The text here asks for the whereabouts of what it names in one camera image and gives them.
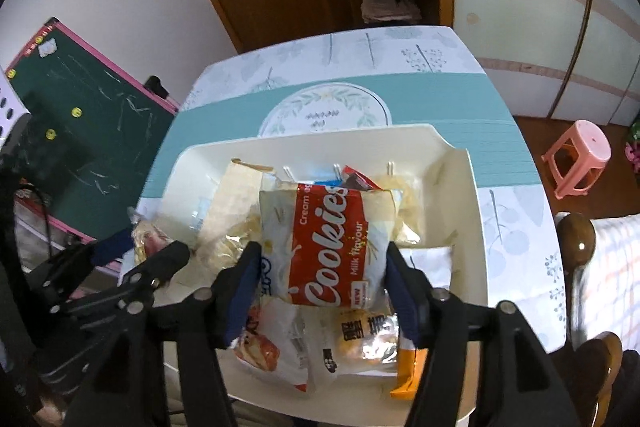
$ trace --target plaid fabric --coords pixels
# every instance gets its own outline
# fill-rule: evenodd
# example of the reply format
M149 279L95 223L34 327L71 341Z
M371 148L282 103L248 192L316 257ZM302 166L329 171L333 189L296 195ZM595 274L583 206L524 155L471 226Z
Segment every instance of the plaid fabric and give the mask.
M640 214L591 221L596 250L574 274L572 343L578 347L603 331L623 349L640 350Z

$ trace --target table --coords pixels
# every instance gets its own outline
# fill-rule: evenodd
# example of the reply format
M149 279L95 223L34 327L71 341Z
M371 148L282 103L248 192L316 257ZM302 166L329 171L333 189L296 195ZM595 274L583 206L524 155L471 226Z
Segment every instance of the table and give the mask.
M152 217L177 157L196 144L362 126L430 123L471 157L489 305L520 307L548 352L564 344L554 220L516 123L451 28L371 28L285 42L213 64L172 124L138 206Z

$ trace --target blue gripper pad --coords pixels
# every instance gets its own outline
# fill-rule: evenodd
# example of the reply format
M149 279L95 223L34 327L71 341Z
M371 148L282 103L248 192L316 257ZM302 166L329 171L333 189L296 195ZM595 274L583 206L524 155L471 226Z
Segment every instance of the blue gripper pad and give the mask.
M250 242L238 264L220 272L211 287L215 302L214 344L226 349L242 333L260 281L262 248Z
M407 265L393 242L386 250L385 288L398 315L402 335L417 349L427 347L433 333L427 296L433 287L424 273Z

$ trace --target black cable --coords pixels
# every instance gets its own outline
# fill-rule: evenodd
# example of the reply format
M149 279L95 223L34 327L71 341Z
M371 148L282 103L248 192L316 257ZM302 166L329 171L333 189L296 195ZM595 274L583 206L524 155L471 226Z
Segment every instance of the black cable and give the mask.
M47 212L47 205L44 202L44 198L42 197L42 194L40 193L40 191L37 190L37 188L31 185L30 183L20 185L20 187L18 187L18 190L19 189L30 190L40 200L40 206L42 207L42 215L44 216L44 225L47 230L47 248L49 248L49 259L51 259L53 257L53 249L51 246L51 227L49 225L49 213Z

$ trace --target wooden floor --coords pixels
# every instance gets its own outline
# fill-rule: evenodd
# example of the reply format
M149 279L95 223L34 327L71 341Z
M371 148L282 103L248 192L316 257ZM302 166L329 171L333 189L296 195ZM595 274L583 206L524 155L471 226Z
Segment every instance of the wooden floor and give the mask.
M602 128L611 145L611 159L589 194L556 200L553 194L555 183L542 161L542 155L571 126L571 122L520 116L515 120L529 146L554 214L561 211L580 212L590 219L640 214L640 187L624 153L628 132L626 127L607 125Z

